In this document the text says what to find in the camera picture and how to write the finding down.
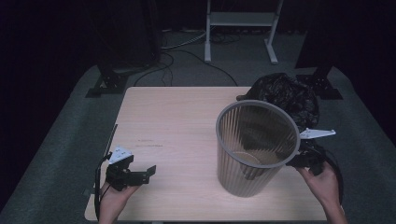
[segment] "hand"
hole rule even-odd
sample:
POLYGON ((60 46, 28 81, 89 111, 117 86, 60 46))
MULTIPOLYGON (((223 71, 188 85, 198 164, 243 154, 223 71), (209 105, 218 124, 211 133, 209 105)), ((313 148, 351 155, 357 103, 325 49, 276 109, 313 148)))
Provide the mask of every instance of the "hand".
POLYGON ((108 187, 109 184, 105 182, 101 188, 101 195, 103 195, 105 191, 106 193, 102 196, 100 202, 99 224, 115 223, 128 202, 128 199, 140 186, 127 187, 122 191, 117 191, 112 187, 108 187))
POLYGON ((339 201, 337 176, 330 164, 325 161, 323 172, 317 176, 305 168, 296 168, 296 170, 303 176, 309 189, 323 206, 329 223, 347 223, 339 201))

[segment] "wooden table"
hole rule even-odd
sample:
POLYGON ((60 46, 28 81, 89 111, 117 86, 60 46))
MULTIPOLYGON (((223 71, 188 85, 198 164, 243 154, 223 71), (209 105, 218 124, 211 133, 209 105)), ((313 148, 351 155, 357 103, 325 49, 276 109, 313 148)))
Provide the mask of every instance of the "wooden table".
MULTIPOLYGON (((110 150, 132 150, 131 171, 157 173, 128 201, 119 220, 291 221, 325 220, 293 168, 283 167, 256 196, 241 198, 217 178, 216 120, 249 87, 133 87, 117 117, 110 150)), ((107 163, 102 167, 102 183, 107 163)), ((96 220, 91 196, 85 218, 96 220)))

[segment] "mesh trash can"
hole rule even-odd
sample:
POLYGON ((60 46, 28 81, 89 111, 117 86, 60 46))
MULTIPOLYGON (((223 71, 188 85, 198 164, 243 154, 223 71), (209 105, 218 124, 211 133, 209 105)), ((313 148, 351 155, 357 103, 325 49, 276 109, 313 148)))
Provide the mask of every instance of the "mesh trash can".
POLYGON ((239 101, 224 108, 216 133, 219 182, 240 197, 262 191, 300 146, 292 118, 263 101, 239 101))

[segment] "black plastic bag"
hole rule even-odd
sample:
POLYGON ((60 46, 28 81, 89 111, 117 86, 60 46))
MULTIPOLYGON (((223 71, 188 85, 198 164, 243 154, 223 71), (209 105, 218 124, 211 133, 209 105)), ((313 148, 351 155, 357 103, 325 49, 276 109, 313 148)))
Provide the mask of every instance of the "black plastic bag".
POLYGON ((296 123, 300 133, 318 125, 318 99, 313 90, 285 73, 260 77, 240 100, 261 100, 283 109, 296 123))

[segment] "wrist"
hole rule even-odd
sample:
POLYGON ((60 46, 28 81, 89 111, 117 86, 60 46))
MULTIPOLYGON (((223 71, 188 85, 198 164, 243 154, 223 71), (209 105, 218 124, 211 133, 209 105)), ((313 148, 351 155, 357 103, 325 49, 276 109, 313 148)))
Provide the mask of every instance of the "wrist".
POLYGON ((329 223, 347 223, 344 209, 338 202, 322 203, 323 210, 329 223))

